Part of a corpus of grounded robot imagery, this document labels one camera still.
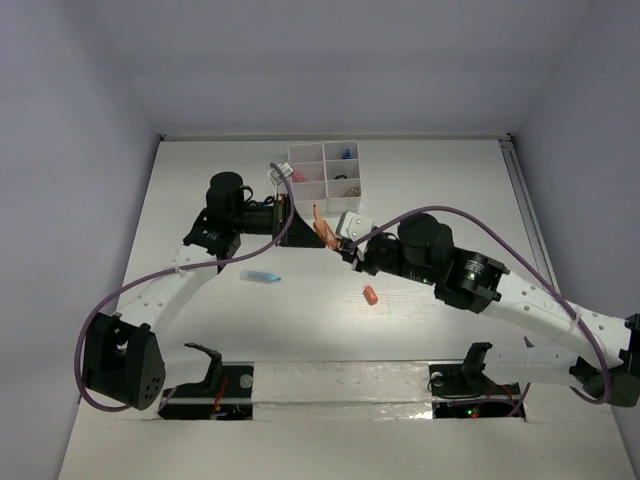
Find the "orange highlighter pen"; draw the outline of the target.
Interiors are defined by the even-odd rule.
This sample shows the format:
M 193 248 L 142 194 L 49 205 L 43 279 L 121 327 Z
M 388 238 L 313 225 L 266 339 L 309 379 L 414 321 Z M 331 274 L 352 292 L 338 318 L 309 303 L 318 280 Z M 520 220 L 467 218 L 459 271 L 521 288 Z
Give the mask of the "orange highlighter pen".
M 313 228 L 322 240 L 325 246 L 333 251 L 339 251 L 341 248 L 341 241 L 334 233 L 329 223 L 322 217 L 320 210 L 316 204 L 313 205 Z

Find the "grey eraser block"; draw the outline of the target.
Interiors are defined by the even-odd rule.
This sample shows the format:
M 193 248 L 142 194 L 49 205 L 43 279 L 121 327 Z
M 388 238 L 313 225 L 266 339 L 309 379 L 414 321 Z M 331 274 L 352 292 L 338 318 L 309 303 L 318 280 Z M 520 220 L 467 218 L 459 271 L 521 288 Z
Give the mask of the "grey eraser block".
M 361 196 L 361 190 L 359 187 L 351 187 L 343 195 L 344 198 L 357 198 Z

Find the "blue highlighter pen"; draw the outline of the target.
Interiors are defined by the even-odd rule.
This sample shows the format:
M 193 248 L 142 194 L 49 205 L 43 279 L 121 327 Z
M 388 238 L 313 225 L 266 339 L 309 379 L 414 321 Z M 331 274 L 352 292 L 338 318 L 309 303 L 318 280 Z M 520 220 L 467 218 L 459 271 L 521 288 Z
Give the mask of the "blue highlighter pen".
M 281 277 L 274 273 L 255 270 L 242 270 L 240 273 L 240 279 L 261 284 L 274 284 L 281 281 Z

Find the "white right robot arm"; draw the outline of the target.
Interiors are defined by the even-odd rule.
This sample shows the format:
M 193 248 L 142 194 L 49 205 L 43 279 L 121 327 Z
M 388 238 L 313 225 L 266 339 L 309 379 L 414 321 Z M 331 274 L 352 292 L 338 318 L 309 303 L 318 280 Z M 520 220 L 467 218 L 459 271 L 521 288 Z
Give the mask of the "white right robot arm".
M 458 374 L 468 390 L 523 381 L 566 385 L 617 407 L 638 403 L 638 316 L 608 316 L 570 303 L 544 281 L 532 284 L 491 257 L 456 247 L 451 228 L 427 213 L 403 218 L 390 234 L 371 218 L 347 211 L 337 237 L 341 256 L 358 272 L 430 285 L 447 306 L 550 341 L 548 347 L 525 349 L 473 344 Z

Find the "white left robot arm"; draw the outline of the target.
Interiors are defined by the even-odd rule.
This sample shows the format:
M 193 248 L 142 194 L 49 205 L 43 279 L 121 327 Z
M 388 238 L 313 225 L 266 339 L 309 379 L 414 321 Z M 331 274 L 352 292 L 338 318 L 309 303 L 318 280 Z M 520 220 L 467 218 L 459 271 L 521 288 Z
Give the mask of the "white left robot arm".
M 86 403 L 109 413 L 150 407 L 166 379 L 162 334 L 225 266 L 273 247 L 323 248 L 291 189 L 266 202 L 251 194 L 239 174 L 214 175 L 206 205 L 171 264 L 124 285 L 89 313 L 74 352 L 75 382 Z

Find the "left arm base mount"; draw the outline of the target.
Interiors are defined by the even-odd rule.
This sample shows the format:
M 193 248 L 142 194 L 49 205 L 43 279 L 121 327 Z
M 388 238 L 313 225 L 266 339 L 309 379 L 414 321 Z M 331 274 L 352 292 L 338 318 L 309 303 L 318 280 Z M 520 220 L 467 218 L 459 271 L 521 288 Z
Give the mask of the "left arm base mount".
M 162 394 L 157 413 L 164 420 L 244 421 L 253 419 L 253 363 L 226 363 L 217 350 L 197 343 L 186 348 L 205 354 L 208 368 L 199 382 L 177 385 Z

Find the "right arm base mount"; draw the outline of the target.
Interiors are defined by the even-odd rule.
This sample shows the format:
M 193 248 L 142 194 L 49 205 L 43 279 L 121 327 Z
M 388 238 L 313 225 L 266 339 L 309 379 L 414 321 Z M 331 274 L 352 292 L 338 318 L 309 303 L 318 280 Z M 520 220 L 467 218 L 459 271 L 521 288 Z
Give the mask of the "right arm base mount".
M 435 419 L 526 418 L 520 385 L 485 375 L 491 348 L 489 342 L 473 343 L 463 360 L 429 365 L 427 390 Z

